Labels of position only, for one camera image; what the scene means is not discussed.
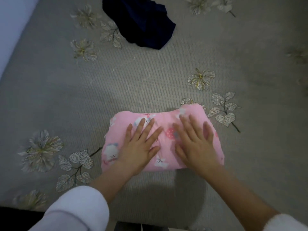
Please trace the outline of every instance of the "pink pajamas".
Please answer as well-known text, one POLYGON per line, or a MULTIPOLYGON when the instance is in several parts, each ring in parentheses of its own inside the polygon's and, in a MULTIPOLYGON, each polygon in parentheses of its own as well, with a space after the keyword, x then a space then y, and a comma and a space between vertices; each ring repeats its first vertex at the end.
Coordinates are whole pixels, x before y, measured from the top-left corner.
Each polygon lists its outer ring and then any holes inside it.
POLYGON ((154 156, 154 158, 145 167, 144 171, 160 171, 160 170, 173 170, 179 168, 185 168, 179 157, 175 153, 175 142, 180 143, 179 135, 172 127, 172 123, 177 123, 182 126, 179 119, 180 115, 188 117, 192 114, 199 125, 202 127, 206 121, 210 124, 213 133, 214 140, 213 145, 217 153, 217 158, 221 164, 224 164, 224 154, 221 149, 220 141, 212 123, 207 118, 203 108, 199 104, 183 105, 180 109, 163 112, 163 113, 132 113, 129 111, 117 113, 111 120, 109 131, 106 134, 106 142, 102 150, 102 170, 107 170, 115 160, 118 159, 119 151, 124 143, 126 128, 131 123, 133 125, 132 134, 136 131, 136 128, 142 118, 145 118, 144 128, 150 122, 152 118, 155 118, 155 123, 149 136, 160 126, 164 128, 164 131, 160 134, 156 142, 152 147, 160 146, 160 151, 154 156))

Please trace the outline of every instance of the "floral rug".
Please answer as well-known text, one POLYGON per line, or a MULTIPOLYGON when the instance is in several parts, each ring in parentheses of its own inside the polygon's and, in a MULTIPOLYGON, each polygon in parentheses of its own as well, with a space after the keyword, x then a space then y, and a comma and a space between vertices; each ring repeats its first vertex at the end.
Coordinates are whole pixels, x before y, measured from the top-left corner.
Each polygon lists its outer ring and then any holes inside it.
MULTIPOLYGON (((1 205, 44 211, 100 175, 115 113, 200 103, 227 169, 308 223, 308 0, 154 1, 176 23, 161 50, 126 42, 102 0, 40 0, 0 81, 1 205)), ((110 216, 242 229, 187 169, 132 178, 110 216)))

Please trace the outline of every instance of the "white sleeve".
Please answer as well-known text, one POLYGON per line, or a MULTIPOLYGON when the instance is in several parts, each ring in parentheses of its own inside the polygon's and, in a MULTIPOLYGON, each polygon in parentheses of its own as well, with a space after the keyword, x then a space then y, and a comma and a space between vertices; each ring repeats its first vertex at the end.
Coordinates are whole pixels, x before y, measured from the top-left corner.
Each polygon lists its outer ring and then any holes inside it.
POLYGON ((54 202, 30 231, 104 231, 108 220, 108 204, 102 194, 90 186, 78 186, 54 202))
POLYGON ((308 231, 308 227, 287 214, 278 214, 271 218, 263 231, 308 231))

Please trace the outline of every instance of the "hand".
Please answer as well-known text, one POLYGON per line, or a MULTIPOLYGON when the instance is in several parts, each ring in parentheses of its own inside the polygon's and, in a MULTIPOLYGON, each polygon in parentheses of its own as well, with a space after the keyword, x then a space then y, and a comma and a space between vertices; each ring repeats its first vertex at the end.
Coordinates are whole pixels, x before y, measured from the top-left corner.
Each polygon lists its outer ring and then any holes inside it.
POLYGON ((118 163, 122 163, 125 168, 130 170, 133 175, 140 173, 160 150, 159 146, 153 147, 152 149, 150 149, 150 147, 157 140, 158 136, 163 131, 163 128, 159 127, 147 139, 155 120, 152 118, 142 132, 144 122, 145 119, 143 118, 140 121, 133 138, 131 138, 133 126, 132 124, 129 124, 126 130, 124 145, 120 151, 119 159, 117 160, 118 163))
POLYGON ((203 128, 209 134, 205 139, 203 130, 198 126, 195 118, 190 115, 189 119, 190 122, 180 116, 184 129, 180 128, 178 124, 173 124, 183 143, 182 147, 176 143, 175 152, 187 167, 202 177, 206 177, 207 174, 210 174, 211 169, 220 165, 213 147, 213 131, 210 125, 204 122, 203 128))

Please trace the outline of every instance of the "left hand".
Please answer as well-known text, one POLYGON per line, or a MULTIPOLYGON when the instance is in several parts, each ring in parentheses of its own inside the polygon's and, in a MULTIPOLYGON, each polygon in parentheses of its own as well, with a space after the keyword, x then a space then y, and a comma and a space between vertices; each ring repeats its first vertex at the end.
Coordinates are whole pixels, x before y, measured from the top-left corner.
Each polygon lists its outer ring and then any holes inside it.
POLYGON ((129 124, 126 130, 124 145, 120 150, 119 158, 117 160, 117 162, 121 163, 127 170, 130 170, 133 175, 139 174, 160 150, 159 146, 153 147, 152 149, 150 149, 150 147, 163 131, 163 128, 159 127, 147 139, 155 120, 152 118, 142 132, 144 122, 145 119, 143 118, 140 121, 133 138, 131 138, 133 126, 132 124, 129 124))

